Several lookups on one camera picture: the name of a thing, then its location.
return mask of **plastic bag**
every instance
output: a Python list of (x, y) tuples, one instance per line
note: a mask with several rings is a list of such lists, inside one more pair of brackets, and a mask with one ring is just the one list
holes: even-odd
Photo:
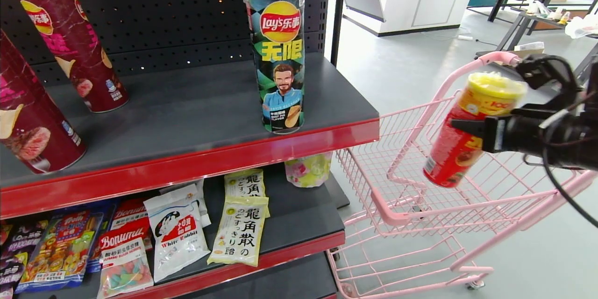
[[(226, 174), (224, 176), (224, 194), (226, 199), (230, 197), (266, 197), (263, 170), (247, 169)], [(269, 218), (269, 216), (270, 211), (266, 206), (265, 217)]]
[(333, 153), (285, 161), (286, 180), (299, 188), (321, 186), (330, 175)]
[(564, 33), (572, 39), (598, 34), (598, 14), (587, 14), (585, 18), (575, 16), (565, 27)]
[[(123, 225), (140, 218), (147, 218), (148, 212), (145, 210), (143, 201), (145, 201), (145, 199), (127, 199), (126, 201), (122, 201), (114, 213), (114, 218), (110, 224), (110, 230), (119, 229)], [(149, 230), (143, 238), (143, 244), (145, 245), (145, 250), (152, 250), (153, 246), (151, 244), (151, 234), (149, 233)]]
[(148, 232), (145, 218), (129, 222), (100, 238), (102, 273), (98, 299), (153, 286), (143, 238)]
[(15, 226), (2, 246), (0, 256), (0, 299), (11, 299), (31, 255), (48, 226), (47, 220)]
[[(197, 183), (195, 184), (190, 184), (190, 185), (184, 185), (186, 186), (195, 186), (197, 188), (197, 200), (199, 201), (199, 215), (201, 217), (201, 227), (205, 228), (208, 225), (212, 224), (212, 221), (210, 221), (210, 216), (207, 213), (207, 206), (206, 206), (206, 201), (203, 199), (203, 178), (199, 181), (197, 181)], [(177, 190), (179, 188), (182, 188), (183, 186), (169, 186), (166, 188), (162, 188), (160, 189), (160, 194), (166, 194), (167, 192), (171, 192), (173, 190)]]
[(103, 213), (96, 209), (57, 211), (15, 293), (79, 286), (102, 218)]
[(210, 253), (201, 229), (197, 188), (186, 186), (143, 203), (156, 239), (155, 282)]
[[(107, 201), (99, 201), (98, 204), (102, 203), (103, 207), (103, 218), (102, 223), (100, 224), (100, 228), (98, 229), (98, 237), (103, 235), (108, 229), (110, 228), (110, 222), (113, 218), (114, 211), (117, 207), (117, 201), (115, 200), (107, 200)], [(92, 254), (87, 261), (87, 269), (85, 270), (87, 273), (96, 273), (102, 269), (102, 265), (100, 263), (100, 244), (94, 244), (92, 249)]]
[(257, 267), (267, 206), (267, 197), (228, 198), (207, 263), (245, 263)]

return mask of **maroon chip can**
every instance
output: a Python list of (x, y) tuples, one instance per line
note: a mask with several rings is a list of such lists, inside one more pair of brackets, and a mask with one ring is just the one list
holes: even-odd
[(92, 112), (114, 110), (128, 101), (79, 0), (21, 0), (21, 5)]
[(21, 53), (0, 35), (0, 142), (36, 174), (79, 160), (85, 145)]

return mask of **cartoon man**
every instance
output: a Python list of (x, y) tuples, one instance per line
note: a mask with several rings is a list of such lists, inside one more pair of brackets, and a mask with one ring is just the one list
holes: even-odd
[(301, 90), (293, 89), (295, 80), (293, 67), (288, 64), (280, 63), (274, 68), (274, 82), (276, 90), (273, 93), (266, 94), (263, 97), (263, 116), (270, 118), (271, 110), (283, 110), (301, 101), (303, 93)]

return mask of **robotic arm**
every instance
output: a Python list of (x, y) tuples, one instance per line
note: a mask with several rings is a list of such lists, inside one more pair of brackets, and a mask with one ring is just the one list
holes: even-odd
[(534, 90), (552, 80), (559, 82), (561, 90), (555, 98), (544, 105), (525, 104), (505, 116), (487, 116), (483, 121), (452, 120), (451, 125), (483, 139), (485, 152), (521, 152), (524, 161), (527, 156), (541, 157), (547, 176), (562, 197), (598, 228), (598, 221), (566, 193), (550, 169), (598, 171), (598, 62), (591, 66), (584, 93), (570, 65), (561, 57), (528, 56), (515, 65), (515, 70)]

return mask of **store shelf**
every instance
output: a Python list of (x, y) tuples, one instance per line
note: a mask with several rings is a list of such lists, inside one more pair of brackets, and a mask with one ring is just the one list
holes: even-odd
[(180, 299), (336, 299), (336, 292), (326, 256), (317, 254)]
[(306, 122), (272, 135), (260, 122), (252, 61), (124, 76), (130, 101), (91, 114), (70, 85), (50, 95), (88, 144), (72, 167), (34, 175), (0, 149), (0, 217), (151, 190), (378, 138), (378, 112), (322, 54), (306, 57)]
[[(264, 167), (263, 175), (266, 193), (270, 198), (271, 217), (265, 221), (263, 227), (258, 267), (239, 263), (207, 265), (207, 256), (205, 256), (156, 286), (119, 295), (119, 299), (174, 298), (224, 282), (228, 284), (231, 279), (344, 244), (344, 225), (324, 186), (296, 188), (286, 181), (282, 164)], [(222, 176), (207, 178), (204, 192), (212, 220), (212, 225), (204, 228), (204, 233), (211, 249), (224, 205)], [(153, 260), (153, 256), (148, 255), (148, 259)], [(100, 274), (87, 274), (83, 284), (77, 288), (54, 292), (22, 293), (18, 299), (47, 299), (51, 295), (55, 295), (56, 299), (93, 299), (98, 293), (99, 284)]]

